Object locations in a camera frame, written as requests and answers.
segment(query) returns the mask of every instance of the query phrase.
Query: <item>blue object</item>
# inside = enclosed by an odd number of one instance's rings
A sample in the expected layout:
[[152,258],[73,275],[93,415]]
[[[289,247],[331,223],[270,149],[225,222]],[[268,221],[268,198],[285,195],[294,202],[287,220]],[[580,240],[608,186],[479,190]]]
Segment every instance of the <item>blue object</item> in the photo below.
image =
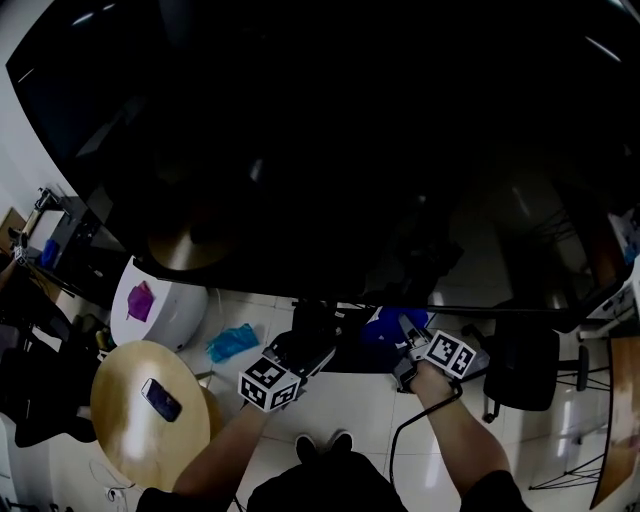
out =
[[362,343],[399,344],[405,340],[405,335],[398,322],[398,317],[404,313],[416,327],[424,328],[429,315],[424,309],[383,307],[378,313],[378,319],[369,322],[360,330]]
[[260,345],[249,324],[222,331],[207,344],[207,353],[214,363],[226,361],[231,356]]
[[60,246],[58,245],[58,242],[51,240],[51,238],[47,240],[47,243],[44,245],[44,250],[40,255],[40,264],[43,268],[53,267],[53,263],[58,255],[59,249]]

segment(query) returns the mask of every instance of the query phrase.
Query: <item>purple object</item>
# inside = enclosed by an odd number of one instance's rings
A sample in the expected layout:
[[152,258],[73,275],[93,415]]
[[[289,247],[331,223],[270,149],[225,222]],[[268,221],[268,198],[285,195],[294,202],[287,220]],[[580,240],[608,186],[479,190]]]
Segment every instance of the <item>purple object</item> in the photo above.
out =
[[133,287],[133,290],[129,293],[129,297],[127,297],[129,315],[137,320],[146,322],[153,301],[154,296],[151,293],[149,285],[146,281],[142,281],[138,286]]

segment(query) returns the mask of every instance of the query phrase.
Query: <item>white tiled floor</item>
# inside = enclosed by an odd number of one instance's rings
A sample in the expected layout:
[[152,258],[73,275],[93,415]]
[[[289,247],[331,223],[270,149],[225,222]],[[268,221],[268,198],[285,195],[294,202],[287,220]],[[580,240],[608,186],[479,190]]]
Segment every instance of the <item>white tiled floor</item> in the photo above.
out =
[[[290,329],[292,300],[255,294],[221,291],[222,304],[215,290],[210,293],[206,318],[180,356],[194,373],[213,368],[216,375],[209,389],[217,395],[226,418],[235,414],[242,401],[236,393],[238,371],[257,359],[264,344]],[[206,353],[208,341],[222,329],[250,324],[261,345],[222,364],[212,364]],[[467,322],[456,317],[436,317],[431,327],[446,329],[456,336]],[[490,322],[481,330],[490,333]],[[591,367],[607,363],[606,347],[590,341]],[[576,357],[577,342],[563,336],[562,357]],[[606,381],[606,372],[595,377]],[[465,384],[463,402],[476,418],[485,410],[482,379]],[[527,504],[535,511],[587,510],[594,486],[562,491],[529,491],[530,485],[562,474],[570,466],[584,462],[604,450],[604,435],[585,438],[583,446],[573,444],[580,433],[588,432],[607,420],[609,394],[558,385],[552,407],[542,413],[528,413],[506,407],[491,425],[485,425],[505,447],[517,484]],[[296,465],[293,440],[301,432],[314,436],[319,444],[338,428],[347,428],[355,436],[356,450],[364,453],[384,475],[389,472],[391,438],[398,425],[421,411],[413,395],[398,394],[388,375],[321,373],[307,385],[307,393],[285,411],[275,415],[256,450],[238,497],[246,504],[252,490],[286,469]],[[451,483],[433,432],[426,419],[405,429],[399,438],[394,463],[398,492],[411,511],[458,510],[460,499]],[[621,490],[631,496],[631,484]],[[612,497],[597,510],[621,510],[627,496]]]

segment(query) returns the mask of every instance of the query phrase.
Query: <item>person's shoes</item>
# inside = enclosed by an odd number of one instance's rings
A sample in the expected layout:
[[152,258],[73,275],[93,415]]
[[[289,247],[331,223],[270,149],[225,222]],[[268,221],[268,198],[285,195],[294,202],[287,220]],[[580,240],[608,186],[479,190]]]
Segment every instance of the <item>person's shoes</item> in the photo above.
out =
[[330,452],[350,452],[353,450],[353,435],[346,430],[338,430],[329,440]]
[[302,464],[307,464],[318,458],[318,449],[311,436],[300,434],[296,437],[296,454]]

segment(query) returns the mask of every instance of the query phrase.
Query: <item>blue plastic bag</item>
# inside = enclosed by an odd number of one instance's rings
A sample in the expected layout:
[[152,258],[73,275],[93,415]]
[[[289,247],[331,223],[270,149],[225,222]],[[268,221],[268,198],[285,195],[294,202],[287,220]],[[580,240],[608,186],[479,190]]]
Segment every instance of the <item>blue plastic bag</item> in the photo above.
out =
[[231,356],[260,345],[249,324],[227,329],[213,338],[207,345],[207,353],[214,363],[226,361]]

